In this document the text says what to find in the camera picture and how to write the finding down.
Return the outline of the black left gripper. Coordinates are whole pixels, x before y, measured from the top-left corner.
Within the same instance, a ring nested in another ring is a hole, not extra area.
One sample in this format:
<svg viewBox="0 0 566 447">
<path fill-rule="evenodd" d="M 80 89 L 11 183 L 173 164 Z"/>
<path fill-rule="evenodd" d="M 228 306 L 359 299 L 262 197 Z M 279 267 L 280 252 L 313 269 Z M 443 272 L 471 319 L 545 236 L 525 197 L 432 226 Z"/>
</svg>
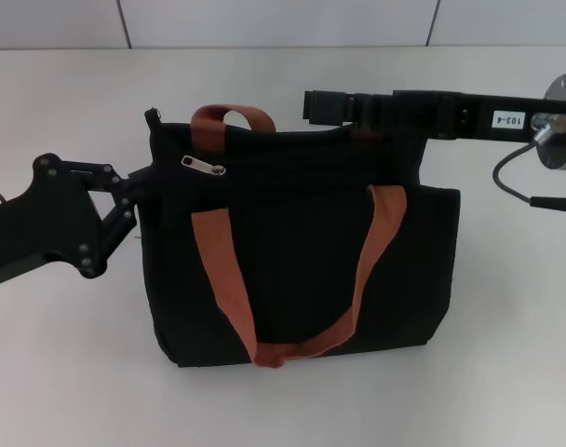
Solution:
<svg viewBox="0 0 566 447">
<path fill-rule="evenodd" d="M 86 278 L 102 275 L 137 224 L 135 202 L 126 196 L 140 192 L 149 172 L 121 177 L 109 164 L 38 157 L 27 190 L 0 203 L 0 284 L 53 262 Z M 123 197 L 101 220 L 89 192 Z"/>
</svg>

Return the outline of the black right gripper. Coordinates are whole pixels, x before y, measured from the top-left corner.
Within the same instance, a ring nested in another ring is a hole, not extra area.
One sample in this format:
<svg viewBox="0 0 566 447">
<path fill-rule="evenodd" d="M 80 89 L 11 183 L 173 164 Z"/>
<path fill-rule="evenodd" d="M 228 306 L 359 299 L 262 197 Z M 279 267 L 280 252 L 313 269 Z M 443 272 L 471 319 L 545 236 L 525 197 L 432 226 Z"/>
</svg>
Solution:
<svg viewBox="0 0 566 447">
<path fill-rule="evenodd" d="M 532 116 L 546 111 L 542 100 L 458 92 L 396 90 L 393 99 L 401 127 L 438 140 L 529 140 Z M 303 119 L 381 129 L 393 123 L 393 101 L 389 95 L 308 90 Z"/>
</svg>

